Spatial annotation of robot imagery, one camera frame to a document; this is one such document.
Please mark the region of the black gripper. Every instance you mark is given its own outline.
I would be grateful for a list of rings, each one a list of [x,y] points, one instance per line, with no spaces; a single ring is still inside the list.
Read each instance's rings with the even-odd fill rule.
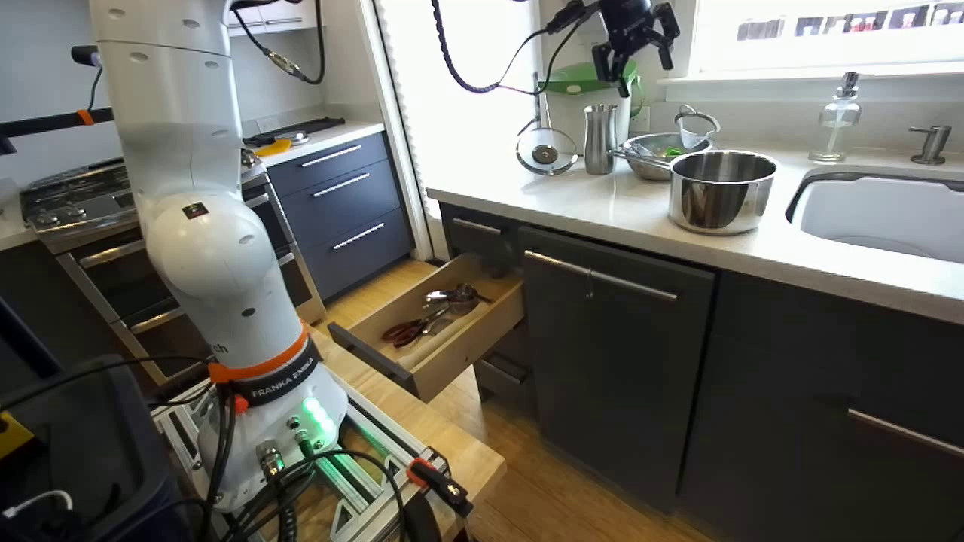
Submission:
[[[657,0],[600,0],[606,42],[594,45],[594,71],[600,81],[621,81],[625,61],[652,45],[659,68],[674,71],[671,42],[680,36],[674,9]]]

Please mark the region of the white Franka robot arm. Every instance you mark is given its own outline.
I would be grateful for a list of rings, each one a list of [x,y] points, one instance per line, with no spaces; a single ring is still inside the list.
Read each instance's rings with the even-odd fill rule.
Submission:
[[[330,449],[348,414],[241,195],[230,0],[87,0],[147,258],[213,354],[196,419],[213,507],[266,486],[261,445]]]

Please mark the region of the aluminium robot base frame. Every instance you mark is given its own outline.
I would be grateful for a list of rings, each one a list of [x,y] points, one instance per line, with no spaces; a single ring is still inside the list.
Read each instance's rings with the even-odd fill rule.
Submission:
[[[207,517],[205,542],[443,542],[472,511],[449,457],[358,392],[335,414],[301,397],[261,428],[196,387],[153,422]]]

